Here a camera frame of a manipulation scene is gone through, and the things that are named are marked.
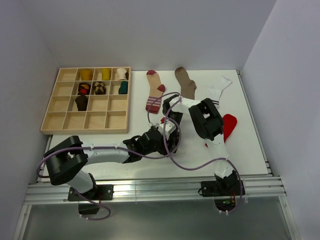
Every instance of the red sock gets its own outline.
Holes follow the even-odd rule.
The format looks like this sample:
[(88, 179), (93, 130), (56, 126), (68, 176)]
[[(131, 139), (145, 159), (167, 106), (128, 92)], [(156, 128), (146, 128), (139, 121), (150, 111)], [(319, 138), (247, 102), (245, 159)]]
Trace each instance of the red sock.
[(146, 78), (150, 85), (150, 93), (149, 97), (146, 101), (145, 110), (149, 110), (152, 114), (157, 114), (161, 107), (161, 99), (157, 98), (161, 97), (164, 94), (164, 91), (166, 90), (165, 85), (163, 85), (160, 81), (160, 77), (158, 73), (154, 70), (149, 70), (146, 73)]
[(235, 116), (232, 116), (231, 114), (226, 114), (223, 116), (223, 139), (224, 142), (226, 142), (227, 138), (231, 135), (232, 131), (235, 129), (237, 125), (237, 119)]

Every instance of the red sock toe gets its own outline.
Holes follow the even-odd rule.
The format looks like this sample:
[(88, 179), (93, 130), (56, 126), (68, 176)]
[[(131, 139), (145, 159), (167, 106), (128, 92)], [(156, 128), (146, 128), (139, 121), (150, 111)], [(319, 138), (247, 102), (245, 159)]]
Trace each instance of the red sock toe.
[(157, 72), (155, 70), (149, 70), (146, 74), (147, 75), (153, 75), (156, 74)]
[(152, 114), (157, 114), (158, 112), (159, 112), (159, 110), (160, 110), (160, 107), (159, 106), (155, 106), (155, 105), (146, 105), (145, 106), (145, 110), (147, 110), (148, 111), (148, 109), (149, 109), (149, 112), (150, 113), (152, 113)]
[(230, 136), (232, 131), (235, 129), (237, 125), (237, 119), (235, 116), (232, 116), (231, 114), (226, 114), (223, 116), (223, 138), (224, 142), (226, 142), (227, 138)]
[(158, 88), (157, 88), (159, 91), (161, 91), (161, 92), (165, 92), (165, 90), (166, 90), (166, 87), (165, 87), (165, 85), (163, 85), (163, 84), (161, 84), (160, 86), (158, 86)]

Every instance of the sock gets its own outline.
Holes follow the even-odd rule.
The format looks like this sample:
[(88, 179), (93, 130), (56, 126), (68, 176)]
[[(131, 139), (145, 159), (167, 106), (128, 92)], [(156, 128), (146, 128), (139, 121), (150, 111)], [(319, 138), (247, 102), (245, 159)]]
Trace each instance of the sock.
[(161, 97), (166, 88), (165, 85), (163, 85), (160, 81), (160, 77), (158, 75), (158, 73), (154, 70), (149, 70), (146, 73), (146, 78), (148, 79), (149, 85), (150, 85), (150, 93), (149, 93), (149, 97), (148, 100), (146, 101), (146, 106), (145, 106), (145, 110), (152, 113), (152, 114), (157, 114), (160, 110), (161, 107), (161, 99), (158, 99), (152, 106), (152, 102)]
[(195, 99), (197, 86), (195, 81), (189, 78), (187, 71), (183, 67), (178, 67), (174, 75), (181, 86), (181, 96), (187, 99)]
[(237, 119), (235, 116), (232, 116), (231, 114), (226, 114), (223, 116), (223, 140), (226, 142), (227, 138), (231, 135), (233, 130), (235, 129), (237, 125)]
[(222, 91), (231, 83), (231, 80), (226, 79), (224, 76), (221, 76), (218, 80), (212, 81), (212, 83), (210, 83), (206, 87), (207, 97), (213, 101), (214, 105), (217, 108), (219, 107), (219, 101)]

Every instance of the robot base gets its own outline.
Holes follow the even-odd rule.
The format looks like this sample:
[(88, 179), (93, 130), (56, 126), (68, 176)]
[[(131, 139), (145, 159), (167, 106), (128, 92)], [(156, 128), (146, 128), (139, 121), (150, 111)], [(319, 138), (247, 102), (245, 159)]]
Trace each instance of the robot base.
[[(96, 194), (90, 198), (92, 201), (108, 201), (112, 200), (114, 195), (114, 186), (111, 184), (97, 185)], [(78, 196), (73, 187), (70, 187), (68, 194), (69, 202), (79, 202), (83, 201), (82, 198)]]

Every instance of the metal frame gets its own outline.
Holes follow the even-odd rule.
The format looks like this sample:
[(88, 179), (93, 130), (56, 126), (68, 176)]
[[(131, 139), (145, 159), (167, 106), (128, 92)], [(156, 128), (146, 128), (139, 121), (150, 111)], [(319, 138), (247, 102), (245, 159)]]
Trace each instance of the metal frame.
[(288, 226), (289, 234), (291, 239), (300, 240), (301, 236), (298, 230), (298, 226), (296, 224), (294, 215), (289, 207), (287, 196), (279, 196), (280, 205), (283, 211), (283, 215), (286, 221), (286, 225)]
[[(237, 71), (242, 91), (250, 112), (252, 123), (260, 144), (260, 148), (265, 159), (268, 174), (241, 176), (246, 190), (244, 203), (248, 198), (261, 197), (279, 197), (282, 210), (288, 225), (292, 239), (300, 239), (297, 226), (289, 208), (285, 188), (279, 176), (273, 176), (268, 163), (261, 138), (258, 133), (250, 104), (241, 80), (240, 72)], [(50, 147), (52, 136), (49, 137), (45, 151)], [(198, 190), (201, 187), (201, 181), (212, 181), (214, 177), (186, 177), (170, 179), (145, 179), (145, 180), (108, 180), (97, 181), (98, 185), (113, 184), (113, 200), (107, 201), (108, 204), (124, 202), (152, 202), (152, 201), (177, 201), (177, 200), (203, 200), (207, 197), (201, 197)], [(52, 186), (50, 183), (38, 182), (29, 185), (24, 203), (22, 206), (20, 218), (14, 234), (14, 240), (22, 240), (28, 223), (32, 205), (49, 204), (78, 204), (79, 202), (68, 202), (69, 186)]]
[[(176, 201), (176, 200), (202, 200), (198, 194), (201, 181), (212, 181), (214, 177), (194, 177), (177, 179), (152, 179), (152, 180), (128, 180), (128, 181), (97, 181), (97, 185), (112, 184), (113, 199), (105, 203), (126, 202), (152, 202), (152, 201)], [(246, 177), (246, 198), (254, 197), (279, 197), (286, 192), (280, 177)], [(64, 184), (52, 186), (50, 183), (38, 183), (30, 185), (24, 199), (26, 205), (46, 204), (78, 204), (79, 202), (67, 201), (69, 186)]]

